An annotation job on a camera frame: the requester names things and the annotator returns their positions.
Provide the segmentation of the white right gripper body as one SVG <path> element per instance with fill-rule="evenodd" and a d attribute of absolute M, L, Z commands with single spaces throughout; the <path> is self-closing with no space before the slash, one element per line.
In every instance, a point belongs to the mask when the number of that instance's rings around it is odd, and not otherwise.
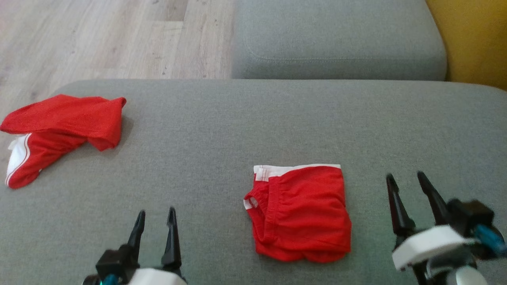
<path fill-rule="evenodd" d="M 450 226 L 434 226 L 404 240 L 392 260 L 398 271 L 411 268 L 419 285 L 486 285 L 471 252 L 476 243 Z"/>

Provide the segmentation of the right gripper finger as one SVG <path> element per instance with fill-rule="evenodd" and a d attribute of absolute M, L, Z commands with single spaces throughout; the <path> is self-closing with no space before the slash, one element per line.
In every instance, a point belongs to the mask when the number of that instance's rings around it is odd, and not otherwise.
<path fill-rule="evenodd" d="M 393 233 L 398 239 L 406 239 L 415 231 L 415 222 L 409 217 L 399 195 L 399 187 L 393 175 L 386 175 L 386 186 L 391 211 Z"/>
<path fill-rule="evenodd" d="M 449 225 L 451 221 L 450 213 L 447 209 L 445 200 L 440 196 L 430 180 L 423 171 L 417 172 L 417 179 L 423 193 L 428 198 L 433 218 L 436 225 Z"/>

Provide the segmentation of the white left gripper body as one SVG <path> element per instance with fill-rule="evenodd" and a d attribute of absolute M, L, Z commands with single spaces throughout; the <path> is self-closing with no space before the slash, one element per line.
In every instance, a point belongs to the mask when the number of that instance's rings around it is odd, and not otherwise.
<path fill-rule="evenodd" d="M 127 285 L 187 285 L 178 274 L 154 268 L 137 269 Z"/>

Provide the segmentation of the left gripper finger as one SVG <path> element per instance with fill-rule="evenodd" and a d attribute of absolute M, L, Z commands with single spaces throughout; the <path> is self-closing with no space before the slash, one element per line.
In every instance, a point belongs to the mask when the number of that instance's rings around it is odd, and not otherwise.
<path fill-rule="evenodd" d="M 182 259 L 176 209 L 174 207 L 170 207 L 166 225 L 168 227 L 168 235 L 164 254 L 161 258 L 161 264 L 165 271 L 179 271 L 182 265 Z"/>
<path fill-rule="evenodd" d="M 127 242 L 127 245 L 132 248 L 132 259 L 135 262 L 138 261 L 139 250 L 141 247 L 141 237 L 145 228 L 145 217 L 145 210 L 141 210 L 138 213 L 137 219 Z"/>

